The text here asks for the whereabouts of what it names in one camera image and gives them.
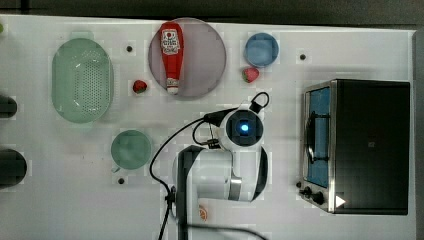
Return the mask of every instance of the blue bowl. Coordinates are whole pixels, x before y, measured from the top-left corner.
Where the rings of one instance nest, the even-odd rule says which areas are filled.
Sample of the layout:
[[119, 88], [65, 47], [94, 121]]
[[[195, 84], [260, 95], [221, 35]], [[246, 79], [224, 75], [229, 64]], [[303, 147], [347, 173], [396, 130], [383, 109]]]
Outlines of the blue bowl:
[[275, 38], [267, 33], [258, 33], [249, 38], [244, 56], [255, 67], [266, 67], [277, 59], [280, 51]]

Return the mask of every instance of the bottle label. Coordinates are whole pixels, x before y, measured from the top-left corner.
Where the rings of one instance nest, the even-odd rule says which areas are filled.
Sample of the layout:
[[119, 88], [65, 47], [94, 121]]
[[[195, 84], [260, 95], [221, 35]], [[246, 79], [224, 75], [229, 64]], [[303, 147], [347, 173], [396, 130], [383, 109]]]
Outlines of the bottle label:
[[166, 79], [167, 87], [178, 87], [178, 80], [173, 78]]
[[167, 55], [177, 54], [180, 49], [178, 41], [178, 34], [176, 29], [162, 30], [162, 49], [163, 53]]

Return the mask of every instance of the oven knob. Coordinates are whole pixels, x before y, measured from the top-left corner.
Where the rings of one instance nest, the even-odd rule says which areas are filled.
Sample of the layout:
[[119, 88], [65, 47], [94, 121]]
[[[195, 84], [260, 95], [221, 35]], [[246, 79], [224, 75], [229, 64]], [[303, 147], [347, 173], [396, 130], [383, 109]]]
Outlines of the oven knob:
[[310, 198], [312, 194], [312, 190], [309, 187], [305, 187], [303, 190], [300, 190], [299, 193], [303, 194], [305, 198]]
[[311, 195], [312, 200], [316, 202], [318, 205], [321, 205], [324, 203], [324, 195], [322, 192], [317, 192]]

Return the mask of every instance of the teal cup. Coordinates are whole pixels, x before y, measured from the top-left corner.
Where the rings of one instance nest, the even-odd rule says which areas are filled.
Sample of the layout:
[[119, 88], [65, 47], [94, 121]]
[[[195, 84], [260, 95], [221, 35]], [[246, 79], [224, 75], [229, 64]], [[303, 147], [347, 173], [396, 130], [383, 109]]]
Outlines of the teal cup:
[[113, 140], [111, 153], [117, 167], [112, 172], [121, 168], [135, 170], [150, 161], [152, 156], [152, 142], [150, 138], [137, 130], [128, 130], [120, 133]]

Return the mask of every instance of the oven door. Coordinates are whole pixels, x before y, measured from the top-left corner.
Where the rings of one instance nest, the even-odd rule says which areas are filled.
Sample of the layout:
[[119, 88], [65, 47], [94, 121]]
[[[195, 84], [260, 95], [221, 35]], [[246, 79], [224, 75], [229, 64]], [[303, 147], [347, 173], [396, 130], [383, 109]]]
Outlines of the oven door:
[[307, 89], [304, 95], [302, 198], [328, 212], [334, 212], [335, 113], [332, 110], [336, 85], [337, 81], [327, 82]]

